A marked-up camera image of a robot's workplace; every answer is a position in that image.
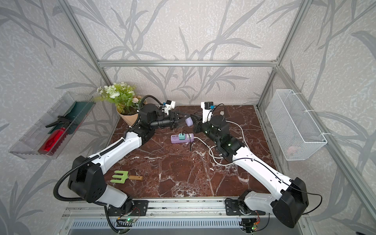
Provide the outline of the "purple power strip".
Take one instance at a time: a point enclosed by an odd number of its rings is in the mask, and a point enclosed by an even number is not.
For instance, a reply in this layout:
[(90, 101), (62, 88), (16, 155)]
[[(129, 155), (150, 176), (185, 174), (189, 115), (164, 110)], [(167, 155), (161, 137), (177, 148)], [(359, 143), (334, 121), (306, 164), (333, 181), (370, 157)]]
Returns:
[(179, 133), (177, 135), (171, 135), (170, 140), (172, 144), (191, 143), (194, 141), (194, 134)]

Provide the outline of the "teal usb charger plug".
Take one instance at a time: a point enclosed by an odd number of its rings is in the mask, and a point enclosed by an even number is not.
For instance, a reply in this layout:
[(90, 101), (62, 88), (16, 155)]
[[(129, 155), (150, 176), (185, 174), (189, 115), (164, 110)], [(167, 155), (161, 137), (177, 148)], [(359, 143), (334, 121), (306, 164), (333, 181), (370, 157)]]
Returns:
[(179, 140), (185, 140), (186, 135), (184, 133), (179, 133)]

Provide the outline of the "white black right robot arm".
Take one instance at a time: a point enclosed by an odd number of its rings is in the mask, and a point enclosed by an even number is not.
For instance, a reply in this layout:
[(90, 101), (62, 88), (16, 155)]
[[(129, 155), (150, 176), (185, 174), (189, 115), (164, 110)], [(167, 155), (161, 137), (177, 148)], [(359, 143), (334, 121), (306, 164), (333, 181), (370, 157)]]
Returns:
[(245, 142), (230, 134), (229, 124), (223, 116), (203, 121), (198, 115), (191, 115), (191, 119), (194, 133), (205, 134), (223, 159), (247, 171), (268, 190), (268, 193), (249, 191), (242, 194), (238, 198), (242, 212), (271, 213), (285, 226), (294, 228), (309, 205), (305, 182), (283, 175), (258, 158)]

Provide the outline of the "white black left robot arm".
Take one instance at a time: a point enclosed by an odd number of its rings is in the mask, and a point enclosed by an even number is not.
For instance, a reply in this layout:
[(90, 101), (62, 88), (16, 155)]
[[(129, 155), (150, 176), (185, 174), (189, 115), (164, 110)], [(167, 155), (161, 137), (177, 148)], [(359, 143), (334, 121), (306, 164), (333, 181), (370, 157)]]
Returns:
[(132, 197), (108, 185), (104, 175), (127, 154), (146, 144), (156, 129), (174, 129), (183, 122), (191, 125), (189, 114), (173, 111), (166, 105), (144, 105), (135, 123), (122, 138), (88, 158), (79, 156), (74, 160), (67, 174), (68, 188), (78, 197), (71, 198), (71, 201), (113, 206), (125, 213), (131, 211), (134, 207)]

